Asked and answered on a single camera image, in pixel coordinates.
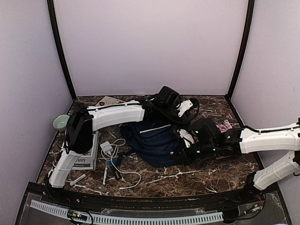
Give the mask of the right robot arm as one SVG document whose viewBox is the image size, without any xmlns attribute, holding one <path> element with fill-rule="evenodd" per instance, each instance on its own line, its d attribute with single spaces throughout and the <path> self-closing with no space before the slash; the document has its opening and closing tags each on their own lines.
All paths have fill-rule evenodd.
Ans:
<svg viewBox="0 0 300 225">
<path fill-rule="evenodd" d="M 300 169 L 300 124 L 283 127 L 254 129 L 249 126 L 221 132 L 209 118 L 199 119 L 191 130 L 178 130 L 184 145 L 171 152 L 180 164 L 189 165 L 195 159 L 231 157 L 259 151 L 286 150 L 287 153 L 268 167 L 247 176 L 239 199 L 250 203 L 267 187 L 295 174 Z"/>
</svg>

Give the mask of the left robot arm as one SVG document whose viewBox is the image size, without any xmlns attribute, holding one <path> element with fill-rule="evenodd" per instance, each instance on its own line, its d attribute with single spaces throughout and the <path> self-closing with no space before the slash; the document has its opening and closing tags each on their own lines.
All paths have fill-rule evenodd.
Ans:
<svg viewBox="0 0 300 225">
<path fill-rule="evenodd" d="M 67 176 L 79 157 L 96 148 L 100 129 L 140 122 L 157 115 L 175 124 L 186 125 L 191 121 L 186 113 L 197 106 L 197 100 L 182 100 L 178 92 L 164 86 L 153 96 L 139 97 L 121 104 L 79 108 L 67 121 L 61 150 L 45 177 L 45 185 L 50 187 L 48 197 L 55 204 L 66 201 L 66 193 L 60 188 L 65 186 Z"/>
</svg>

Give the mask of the navy blue student backpack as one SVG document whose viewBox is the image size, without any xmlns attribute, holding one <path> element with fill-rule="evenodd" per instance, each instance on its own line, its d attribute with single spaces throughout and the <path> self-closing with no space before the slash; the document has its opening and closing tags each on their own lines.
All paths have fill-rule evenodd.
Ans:
<svg viewBox="0 0 300 225">
<path fill-rule="evenodd" d="M 130 150 L 124 156 L 137 154 L 152 167 L 176 165 L 171 152 L 186 147 L 174 124 L 166 120 L 143 120 L 119 125 L 120 134 Z"/>
</svg>

